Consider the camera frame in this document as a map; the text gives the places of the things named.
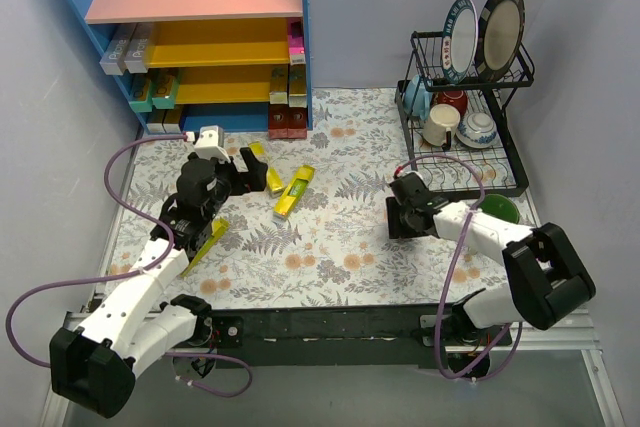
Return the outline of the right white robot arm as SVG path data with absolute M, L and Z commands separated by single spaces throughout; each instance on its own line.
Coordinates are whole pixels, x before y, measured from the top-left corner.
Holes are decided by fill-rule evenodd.
M 475 344 L 489 328 L 511 323 L 547 330 L 595 296 L 595 283 L 561 227 L 528 227 L 472 210 L 430 191 L 413 171 L 396 175 L 390 188 L 390 238 L 461 241 L 505 268 L 504 284 L 466 295 L 440 321 L 460 342 Z

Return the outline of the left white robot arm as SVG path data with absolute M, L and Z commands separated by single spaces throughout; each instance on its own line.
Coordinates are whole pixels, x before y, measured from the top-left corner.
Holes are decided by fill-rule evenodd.
M 137 378 L 173 347 L 213 346 L 217 329 L 212 308 L 199 297 L 180 295 L 156 318 L 146 316 L 204 251 L 224 203 L 232 196 L 265 190 L 267 164 L 248 147 L 240 154 L 245 171 L 220 149 L 189 155 L 130 278 L 77 327 L 62 327 L 51 339 L 51 387 L 56 394 L 111 418 L 130 398 Z

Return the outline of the yellow toothpaste box front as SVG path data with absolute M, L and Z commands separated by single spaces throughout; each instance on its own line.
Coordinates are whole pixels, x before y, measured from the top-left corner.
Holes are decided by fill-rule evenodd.
M 187 268 L 180 274 L 182 278 L 186 277 L 193 268 L 204 258 L 209 250 L 224 236 L 229 229 L 229 222 L 224 218 L 216 218 L 212 221 L 209 236 L 202 244 L 195 256 L 187 266 Z

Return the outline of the silver blue R.O box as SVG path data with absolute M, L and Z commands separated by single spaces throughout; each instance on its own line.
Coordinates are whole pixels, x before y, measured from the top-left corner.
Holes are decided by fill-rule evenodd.
M 302 64 L 289 67 L 288 105 L 292 108 L 307 107 L 306 67 Z

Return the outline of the silver purple toothpaste box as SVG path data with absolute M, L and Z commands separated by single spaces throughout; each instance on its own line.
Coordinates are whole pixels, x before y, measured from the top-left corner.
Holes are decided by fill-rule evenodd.
M 166 133 L 164 127 L 164 119 L 166 111 L 164 109 L 154 108 L 147 116 L 146 129 L 151 135 L 164 135 Z

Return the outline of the plain silver toothpaste box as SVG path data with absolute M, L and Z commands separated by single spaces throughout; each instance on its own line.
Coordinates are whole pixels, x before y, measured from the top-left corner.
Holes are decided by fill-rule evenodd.
M 136 23 L 120 24 L 100 60 L 104 73 L 122 76 L 126 71 L 125 57 Z

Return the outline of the pink toothpaste box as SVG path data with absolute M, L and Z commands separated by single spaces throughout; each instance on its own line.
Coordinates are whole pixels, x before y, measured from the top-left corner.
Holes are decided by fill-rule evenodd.
M 304 65 L 306 63 L 306 52 L 301 19 L 291 18 L 287 20 L 287 42 L 289 63 L 291 65 Z

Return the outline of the yellow toothpaste box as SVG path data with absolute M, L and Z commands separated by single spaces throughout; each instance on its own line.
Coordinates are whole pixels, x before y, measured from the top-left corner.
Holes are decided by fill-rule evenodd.
M 259 161 L 267 164 L 266 187 L 269 194 L 272 197 L 280 196 L 284 191 L 285 186 L 276 169 L 274 168 L 267 150 L 260 142 L 251 142 L 249 144 L 249 148 Z
M 286 220 L 295 210 L 314 174 L 315 169 L 310 165 L 298 168 L 274 207 L 274 218 L 277 221 Z
M 209 236 L 202 244 L 195 256 L 187 266 L 187 268 L 180 274 L 182 278 L 186 277 L 193 268 L 204 258 L 209 250 L 224 236 L 229 229 L 229 222 L 224 218 L 216 218 L 212 221 Z

